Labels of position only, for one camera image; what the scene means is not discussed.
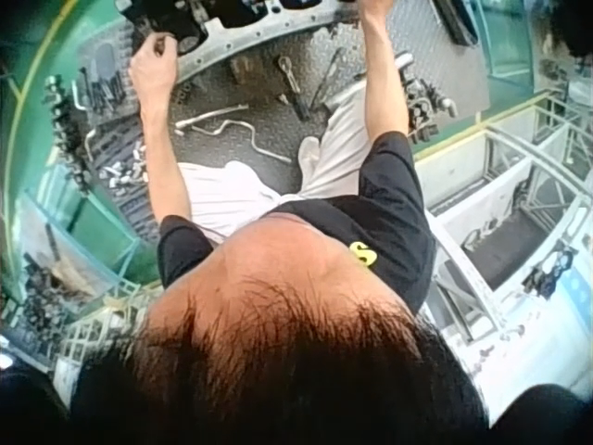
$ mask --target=white pants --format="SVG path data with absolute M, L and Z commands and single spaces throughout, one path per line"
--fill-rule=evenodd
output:
M 364 124 L 364 91 L 335 112 L 321 142 L 306 137 L 298 150 L 303 183 L 295 195 L 279 195 L 251 167 L 231 161 L 222 169 L 180 163 L 192 220 L 214 243 L 279 205 L 293 200 L 357 195 L 359 169 L 371 150 Z

